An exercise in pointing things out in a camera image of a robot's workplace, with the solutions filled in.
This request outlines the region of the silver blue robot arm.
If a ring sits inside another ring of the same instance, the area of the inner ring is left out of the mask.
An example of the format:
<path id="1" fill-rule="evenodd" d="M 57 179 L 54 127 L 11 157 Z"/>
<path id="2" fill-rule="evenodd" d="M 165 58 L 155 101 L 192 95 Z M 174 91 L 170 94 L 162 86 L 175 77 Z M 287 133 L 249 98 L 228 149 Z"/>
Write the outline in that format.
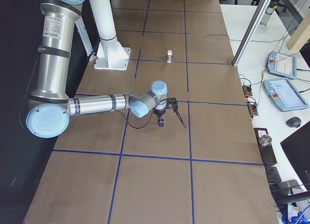
<path id="1" fill-rule="evenodd" d="M 81 74 L 70 66 L 74 33 L 78 32 L 89 57 L 96 55 L 95 68 L 125 71 L 130 48 L 117 39 L 110 0 L 41 0 L 44 15 L 42 43 L 38 47 L 38 77 L 30 93 L 26 126 L 35 136 L 53 138 L 62 134 L 71 116 L 130 109 L 142 118 L 156 114 L 163 126 L 163 114 L 169 107 L 167 85 L 154 81 L 145 94 L 132 92 L 75 97 Z"/>

